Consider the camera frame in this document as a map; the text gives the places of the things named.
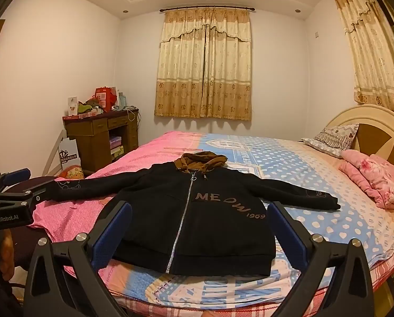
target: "curtain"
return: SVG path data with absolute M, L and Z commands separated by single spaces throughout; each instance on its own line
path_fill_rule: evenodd
M 217 27 L 206 29 L 200 115 L 251 120 L 251 37 L 247 10 L 216 8 L 212 20 L 216 24 L 234 25 L 242 33 L 230 35 Z
M 196 8 L 165 13 L 155 115 L 250 120 L 250 78 L 246 10 Z
M 350 43 L 354 100 L 394 111 L 394 33 L 377 0 L 335 0 Z

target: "blue gripper pad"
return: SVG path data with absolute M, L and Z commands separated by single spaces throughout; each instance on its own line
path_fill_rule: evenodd
M 3 184 L 5 186 L 16 185 L 17 183 L 26 181 L 30 178 L 31 172 L 28 168 L 13 171 L 5 176 L 3 179 Z
M 124 203 L 93 247 L 91 265 L 94 270 L 98 271 L 109 264 L 122 237 L 124 237 L 125 232 L 128 230 L 131 219 L 131 205 Z
M 304 271 L 308 266 L 307 248 L 293 230 L 281 211 L 274 204 L 268 206 L 269 226 L 274 232 L 279 244 L 291 266 Z

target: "curtain rod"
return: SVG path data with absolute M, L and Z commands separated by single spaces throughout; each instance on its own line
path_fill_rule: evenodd
M 252 10 L 255 11 L 253 7 L 236 7 L 236 6 L 186 6 L 186 7 L 176 7 L 176 8 L 165 8 L 161 9 L 160 12 L 166 12 L 167 10 L 182 10 L 185 8 L 199 8 L 199 7 L 223 7 L 223 8 L 238 8 L 242 10 Z

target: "patterned pillow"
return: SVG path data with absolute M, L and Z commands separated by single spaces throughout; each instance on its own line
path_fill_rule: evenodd
M 341 151 L 351 148 L 359 124 L 325 128 L 314 139 L 302 138 L 304 144 L 333 157 L 341 158 Z

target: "jacket sleeve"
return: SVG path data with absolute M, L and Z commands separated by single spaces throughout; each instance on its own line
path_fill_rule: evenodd
M 305 189 L 280 180 L 261 179 L 253 174 L 237 173 L 239 180 L 253 196 L 296 207 L 326 210 L 341 208 L 338 199 L 329 193 Z
M 133 185 L 152 169 L 119 173 L 102 178 L 85 180 L 53 181 L 46 187 L 46 199 L 57 202 L 65 200 L 84 200 L 118 193 L 122 188 Z

